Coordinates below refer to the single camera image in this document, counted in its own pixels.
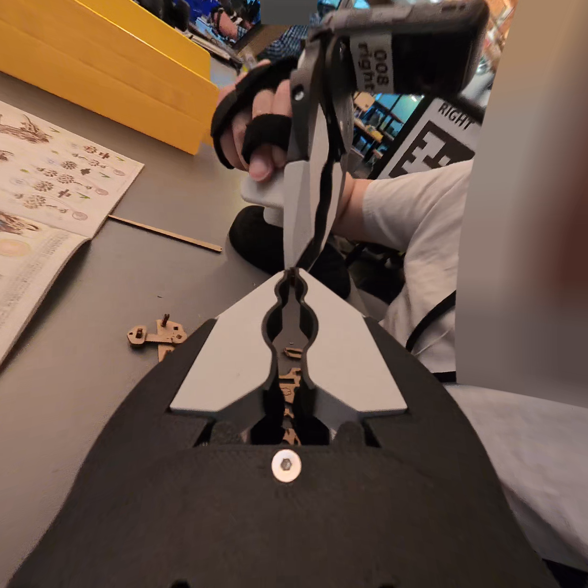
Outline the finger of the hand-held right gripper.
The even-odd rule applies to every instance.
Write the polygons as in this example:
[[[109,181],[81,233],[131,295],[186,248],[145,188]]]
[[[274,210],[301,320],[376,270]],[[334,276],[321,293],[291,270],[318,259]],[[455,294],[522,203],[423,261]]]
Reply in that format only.
[[[308,160],[287,163],[284,169],[283,253],[287,269],[309,269],[316,256],[320,181],[329,155],[327,122],[321,106],[310,139]]]
[[[305,166],[298,200],[298,268],[309,271],[331,234],[347,173],[348,156],[313,156]]]

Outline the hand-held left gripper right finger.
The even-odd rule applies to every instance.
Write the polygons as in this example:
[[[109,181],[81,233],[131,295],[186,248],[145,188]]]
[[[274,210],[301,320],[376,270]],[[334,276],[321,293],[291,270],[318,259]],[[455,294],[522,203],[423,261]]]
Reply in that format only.
[[[406,413],[408,405],[366,317],[303,269],[293,269],[305,385],[313,415],[332,437],[347,422]]]

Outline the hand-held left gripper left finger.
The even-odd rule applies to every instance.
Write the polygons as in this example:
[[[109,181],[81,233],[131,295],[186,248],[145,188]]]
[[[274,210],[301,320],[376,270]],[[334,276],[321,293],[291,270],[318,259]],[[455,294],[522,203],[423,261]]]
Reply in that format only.
[[[281,444],[285,401],[273,345],[289,274],[270,277],[222,312],[171,401],[174,415],[228,422],[254,444]]]

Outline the small wooden model assembly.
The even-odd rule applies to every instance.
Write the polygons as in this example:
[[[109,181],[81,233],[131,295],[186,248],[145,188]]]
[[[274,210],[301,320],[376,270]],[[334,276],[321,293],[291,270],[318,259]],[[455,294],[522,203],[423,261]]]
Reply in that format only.
[[[188,338],[183,325],[172,321],[170,316],[165,313],[161,319],[157,319],[154,332],[150,332],[146,325],[137,325],[128,330],[126,336],[130,346],[141,348],[147,344],[157,345],[158,363],[163,362],[169,353]]]

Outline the wooden laser-cut parts sheet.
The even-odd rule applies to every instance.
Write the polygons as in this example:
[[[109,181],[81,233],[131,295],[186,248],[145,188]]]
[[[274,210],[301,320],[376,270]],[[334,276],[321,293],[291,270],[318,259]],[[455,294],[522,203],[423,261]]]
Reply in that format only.
[[[302,370],[300,368],[302,349],[292,346],[285,347],[283,348],[283,354],[288,359],[296,362],[296,364],[293,365],[287,373],[279,375],[278,383],[285,403],[282,423],[284,431],[282,443],[290,446],[299,446],[301,445],[301,441],[294,427],[295,415],[293,412],[293,404],[302,378]]]

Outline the person's right hand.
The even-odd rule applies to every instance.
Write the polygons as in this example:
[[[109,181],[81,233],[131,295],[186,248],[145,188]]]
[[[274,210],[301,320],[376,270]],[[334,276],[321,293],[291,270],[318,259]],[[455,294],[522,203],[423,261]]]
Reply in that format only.
[[[258,92],[251,104],[234,115],[219,138],[220,149],[228,165],[248,172],[255,182],[261,183],[269,181],[276,171],[284,168],[287,161],[287,150],[269,143],[253,151],[249,162],[243,158],[246,129],[254,119],[264,115],[292,117],[289,79],[281,81],[275,90]]]

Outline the thin wooden stick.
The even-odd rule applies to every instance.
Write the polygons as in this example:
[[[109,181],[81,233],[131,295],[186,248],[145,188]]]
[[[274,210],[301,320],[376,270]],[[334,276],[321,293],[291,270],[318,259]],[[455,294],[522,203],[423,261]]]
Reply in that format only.
[[[112,221],[115,221],[115,222],[118,222],[120,224],[124,224],[124,225],[127,225],[127,226],[131,226],[133,228],[136,228],[136,229],[139,229],[139,230],[142,230],[142,231],[150,232],[150,233],[153,233],[153,234],[156,234],[156,235],[160,235],[160,236],[163,236],[163,237],[166,237],[166,238],[169,238],[169,239],[177,240],[177,241],[180,241],[180,242],[183,242],[183,243],[188,243],[190,245],[199,247],[201,249],[205,249],[207,251],[214,252],[216,254],[221,254],[223,252],[222,246],[214,245],[212,243],[205,242],[203,240],[191,238],[191,237],[188,237],[188,236],[183,236],[183,235],[181,235],[179,233],[175,233],[175,232],[172,232],[172,231],[167,231],[167,230],[164,230],[164,229],[158,229],[158,228],[156,228],[154,226],[151,226],[151,225],[138,223],[138,222],[135,222],[135,221],[132,221],[132,220],[129,220],[129,219],[125,219],[125,218],[122,218],[122,217],[117,217],[117,216],[114,216],[114,215],[108,215],[107,218],[109,220],[112,220]]]

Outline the yellow plastic bin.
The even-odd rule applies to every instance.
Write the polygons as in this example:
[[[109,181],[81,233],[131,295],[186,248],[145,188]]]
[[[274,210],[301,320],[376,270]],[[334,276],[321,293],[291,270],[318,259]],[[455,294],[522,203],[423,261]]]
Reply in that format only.
[[[133,1],[1,1],[1,72],[191,155],[212,144],[210,66]]]

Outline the open instruction booklet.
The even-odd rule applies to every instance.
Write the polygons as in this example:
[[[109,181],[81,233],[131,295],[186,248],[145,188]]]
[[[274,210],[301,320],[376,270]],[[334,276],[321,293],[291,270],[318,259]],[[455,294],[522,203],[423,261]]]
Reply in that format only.
[[[1,362],[143,167],[1,102]]]

